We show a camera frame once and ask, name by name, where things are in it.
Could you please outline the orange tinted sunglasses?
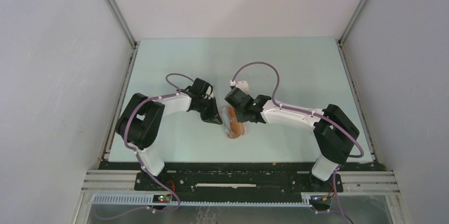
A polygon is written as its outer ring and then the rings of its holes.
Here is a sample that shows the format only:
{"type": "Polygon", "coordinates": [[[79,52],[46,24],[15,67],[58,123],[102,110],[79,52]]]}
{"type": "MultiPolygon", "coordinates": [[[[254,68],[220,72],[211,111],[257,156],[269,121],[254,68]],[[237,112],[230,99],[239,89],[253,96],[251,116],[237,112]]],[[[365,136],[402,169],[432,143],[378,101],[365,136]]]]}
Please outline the orange tinted sunglasses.
{"type": "Polygon", "coordinates": [[[245,126],[237,120],[236,110],[232,106],[227,107],[227,114],[229,119],[229,132],[228,137],[230,139],[236,139],[245,134],[245,126]]]}

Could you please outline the pink glasses case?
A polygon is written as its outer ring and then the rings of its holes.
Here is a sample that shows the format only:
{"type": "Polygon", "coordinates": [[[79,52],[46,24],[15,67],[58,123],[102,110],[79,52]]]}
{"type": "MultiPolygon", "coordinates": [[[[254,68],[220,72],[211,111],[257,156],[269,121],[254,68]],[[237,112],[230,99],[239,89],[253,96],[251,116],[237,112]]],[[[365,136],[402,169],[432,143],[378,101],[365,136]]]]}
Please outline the pink glasses case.
{"type": "Polygon", "coordinates": [[[229,139],[237,139],[246,134],[246,125],[238,121],[234,107],[226,105],[221,107],[219,112],[224,131],[229,139]]]}

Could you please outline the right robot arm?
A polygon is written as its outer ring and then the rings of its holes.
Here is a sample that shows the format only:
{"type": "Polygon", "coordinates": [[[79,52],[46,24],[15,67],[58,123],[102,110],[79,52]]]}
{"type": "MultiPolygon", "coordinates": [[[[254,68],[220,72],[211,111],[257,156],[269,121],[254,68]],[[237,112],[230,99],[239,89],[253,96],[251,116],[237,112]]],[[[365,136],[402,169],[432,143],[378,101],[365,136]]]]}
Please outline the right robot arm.
{"type": "Polygon", "coordinates": [[[232,88],[224,99],[236,110],[238,122],[282,124],[312,131],[320,150],[308,176],[308,184],[314,191],[322,191],[328,186],[330,177],[347,162],[354,147],[359,150],[357,158],[364,156],[357,142],[360,131],[336,105],[330,104],[324,109],[288,106],[267,95],[252,98],[237,87],[232,88]]]}

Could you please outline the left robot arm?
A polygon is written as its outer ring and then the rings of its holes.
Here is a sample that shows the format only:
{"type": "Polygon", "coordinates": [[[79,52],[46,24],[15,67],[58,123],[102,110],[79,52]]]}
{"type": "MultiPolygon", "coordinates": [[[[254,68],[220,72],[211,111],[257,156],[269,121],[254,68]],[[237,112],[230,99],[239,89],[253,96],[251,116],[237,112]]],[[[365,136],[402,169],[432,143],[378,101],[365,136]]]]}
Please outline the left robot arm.
{"type": "Polygon", "coordinates": [[[147,184],[154,190],[162,190],[167,185],[167,175],[161,172],[165,163],[155,146],[162,118],[189,111],[199,113],[205,123],[223,124],[214,88],[200,78],[171,94],[155,97],[133,94],[116,123],[115,133],[123,139],[125,147],[133,151],[141,168],[149,173],[147,184]]]}

